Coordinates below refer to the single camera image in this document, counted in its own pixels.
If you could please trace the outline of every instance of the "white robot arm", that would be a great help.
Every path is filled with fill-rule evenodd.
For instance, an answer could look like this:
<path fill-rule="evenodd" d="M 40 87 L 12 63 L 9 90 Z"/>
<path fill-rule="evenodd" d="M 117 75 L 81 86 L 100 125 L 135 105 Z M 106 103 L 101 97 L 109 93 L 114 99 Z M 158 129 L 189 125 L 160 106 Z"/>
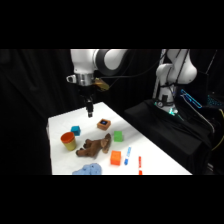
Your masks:
<path fill-rule="evenodd" d="M 160 65 L 156 75 L 160 80 L 160 93 L 156 105 L 160 109 L 175 115 L 178 113 L 174 104 L 174 88 L 194 81 L 197 69 L 190 60 L 190 49 L 169 49 L 167 53 L 172 64 Z"/>
<path fill-rule="evenodd" d="M 67 77 L 67 81 L 79 86 L 89 117 L 92 117 L 93 113 L 94 71 L 99 70 L 105 76 L 117 74 L 129 50 L 71 49 L 74 75 Z M 197 76 L 197 70 L 191 63 L 190 49 L 169 49 L 167 56 L 172 64 L 160 65 L 156 73 L 160 83 L 156 105 L 168 113 L 172 111 L 171 114 L 174 115 L 178 112 L 174 104 L 174 86 L 191 83 Z"/>
<path fill-rule="evenodd" d="M 119 72 L 128 49 L 71 49 L 74 75 L 67 77 L 70 83 L 79 85 L 89 117 L 93 113 L 92 85 L 95 82 L 94 71 L 99 70 L 106 76 Z"/>

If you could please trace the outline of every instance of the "plastic cup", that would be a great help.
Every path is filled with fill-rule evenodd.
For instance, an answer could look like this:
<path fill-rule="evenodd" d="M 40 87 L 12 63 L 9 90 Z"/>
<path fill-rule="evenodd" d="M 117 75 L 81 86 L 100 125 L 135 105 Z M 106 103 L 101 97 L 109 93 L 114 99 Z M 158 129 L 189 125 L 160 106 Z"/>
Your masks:
<path fill-rule="evenodd" d="M 62 135 L 61 141 L 69 151 L 73 151 L 76 149 L 75 135 L 73 132 L 68 132 Z"/>

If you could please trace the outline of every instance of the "blue toy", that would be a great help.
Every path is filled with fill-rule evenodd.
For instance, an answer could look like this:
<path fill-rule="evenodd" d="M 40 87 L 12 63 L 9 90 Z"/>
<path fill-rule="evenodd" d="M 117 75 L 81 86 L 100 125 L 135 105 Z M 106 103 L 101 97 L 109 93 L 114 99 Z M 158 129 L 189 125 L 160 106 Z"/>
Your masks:
<path fill-rule="evenodd" d="M 81 170 L 72 173 L 73 176 L 99 176 L 102 174 L 101 166 L 97 163 L 86 165 Z"/>
<path fill-rule="evenodd" d="M 81 134 L 80 127 L 79 126 L 72 127 L 71 132 L 73 132 L 75 134 L 75 136 L 80 136 L 80 134 Z"/>

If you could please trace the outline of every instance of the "cable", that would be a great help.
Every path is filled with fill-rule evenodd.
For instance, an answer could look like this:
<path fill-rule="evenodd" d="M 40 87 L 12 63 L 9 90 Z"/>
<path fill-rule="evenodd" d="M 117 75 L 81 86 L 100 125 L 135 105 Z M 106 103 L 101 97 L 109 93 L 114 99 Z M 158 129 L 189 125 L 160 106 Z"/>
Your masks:
<path fill-rule="evenodd" d="M 215 133 L 215 129 L 214 129 L 213 125 L 203 115 L 201 115 L 197 110 L 195 110 L 194 107 L 192 107 L 190 103 L 187 102 L 187 100 L 185 99 L 184 95 L 181 95 L 181 96 L 183 97 L 185 103 L 187 103 L 203 120 L 205 120 L 210 125 L 210 127 L 212 128 L 212 132 L 214 134 Z"/>
<path fill-rule="evenodd" d="M 185 55 L 185 57 L 184 57 L 184 61 L 183 61 L 182 65 L 181 65 L 180 72 L 179 72 L 179 74 L 178 74 L 178 76 L 177 76 L 176 84 L 178 84 L 178 80 L 179 80 L 180 74 L 181 74 L 181 72 L 182 72 L 182 70 L 183 70 L 184 63 L 185 63 L 185 60 L 186 60 L 186 58 L 187 58 L 187 55 L 188 55 L 188 52 L 189 52 L 189 51 L 190 51 L 190 50 L 188 49 L 187 52 L 186 52 L 186 55 Z"/>
<path fill-rule="evenodd" d="M 179 56 L 180 52 L 181 52 L 181 49 L 178 51 L 176 58 Z"/>
<path fill-rule="evenodd" d="M 170 68 L 169 72 L 167 73 L 167 76 L 166 76 L 166 83 L 168 84 L 168 77 L 170 75 L 170 71 L 171 71 L 172 68 Z"/>
<path fill-rule="evenodd" d="M 129 67 L 131 66 L 131 64 L 132 64 L 132 62 L 133 62 L 133 60 L 134 60 L 134 58 L 135 58 L 135 55 L 136 55 L 136 50 L 135 50 L 135 53 L 134 53 L 134 55 L 133 55 L 133 57 L 132 57 L 132 59 L 131 59 L 129 65 L 128 65 L 128 67 L 125 69 L 125 71 L 123 72 L 122 76 L 127 72 L 127 70 L 129 69 Z M 115 80 L 115 81 L 110 85 L 109 90 L 114 86 L 114 84 L 115 84 L 118 80 L 120 80 L 120 78 L 118 78 L 117 80 Z"/>
<path fill-rule="evenodd" d="M 201 124 L 203 124 L 205 127 L 207 127 L 207 124 L 205 124 L 205 122 L 199 120 L 199 119 L 196 119 L 194 116 L 192 116 L 190 119 L 194 119 L 195 121 L 197 122 L 200 122 Z"/>
<path fill-rule="evenodd" d="M 222 113 L 222 116 L 223 116 L 223 119 L 224 119 L 223 110 L 220 109 L 220 112 Z M 212 151 L 214 151 L 215 149 L 217 149 L 222 144 L 223 141 L 224 141 L 224 135 L 223 135 L 221 141 L 219 142 L 219 144 L 214 149 L 212 149 Z"/>
<path fill-rule="evenodd" d="M 218 50 L 216 49 L 215 54 L 214 54 L 214 56 L 213 56 L 213 58 L 212 58 L 212 61 L 211 61 L 210 65 L 209 65 L 209 67 L 208 67 L 208 70 L 206 71 L 206 74 L 208 74 L 208 72 L 209 72 L 209 70 L 210 70 L 210 68 L 211 68 L 211 66 L 212 66 L 212 64 L 213 64 L 213 61 L 214 61 L 214 59 L 215 59 L 215 56 L 216 56 L 217 52 L 218 52 Z"/>
<path fill-rule="evenodd" d="M 141 75 L 144 75 L 145 73 L 147 73 L 148 71 L 150 71 L 152 68 L 154 68 L 157 64 L 158 64 L 158 62 L 160 62 L 160 60 L 161 59 L 163 59 L 165 56 L 166 56 L 166 54 L 167 54 L 167 52 L 153 65 L 153 66 L 151 66 L 148 70 L 146 70 L 146 71 L 144 71 L 144 72 L 142 72 L 142 73 L 140 73 L 140 74 L 138 74 L 138 75 L 134 75 L 134 76 L 111 76 L 111 77 L 100 77 L 100 79 L 120 79 L 120 78 L 122 78 L 122 79 L 131 79 L 131 78 L 136 78 L 136 77 L 139 77 L 139 76 L 141 76 Z"/>
<path fill-rule="evenodd" d="M 175 103 L 175 99 L 174 99 L 173 91 L 172 91 L 172 89 L 170 88 L 170 86 L 169 86 L 169 89 L 170 89 L 170 92 L 171 92 L 172 97 L 173 97 L 173 103 Z"/>

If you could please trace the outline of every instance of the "table surface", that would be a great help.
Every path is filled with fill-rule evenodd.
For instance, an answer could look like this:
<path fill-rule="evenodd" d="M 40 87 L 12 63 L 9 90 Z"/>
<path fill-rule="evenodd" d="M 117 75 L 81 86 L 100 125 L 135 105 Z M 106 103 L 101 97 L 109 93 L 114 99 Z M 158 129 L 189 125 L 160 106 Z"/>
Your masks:
<path fill-rule="evenodd" d="M 97 128 L 101 119 L 111 121 L 107 131 Z M 96 158 L 80 158 L 76 150 L 69 152 L 60 140 L 64 133 L 70 132 L 72 126 L 80 126 L 81 129 L 81 136 L 76 137 L 76 150 L 83 146 L 86 139 L 102 139 L 107 133 L 113 138 L 114 131 L 122 131 L 124 141 L 118 143 L 112 140 L 108 154 L 101 150 Z M 102 175 L 138 175 L 139 156 L 142 157 L 143 175 L 191 175 L 104 103 L 94 105 L 93 118 L 88 118 L 86 108 L 49 118 L 49 138 L 53 175 L 72 175 L 74 171 L 92 163 L 102 167 Z M 129 163 L 125 166 L 129 147 L 132 150 Z M 112 150 L 121 151 L 121 166 L 110 164 Z"/>

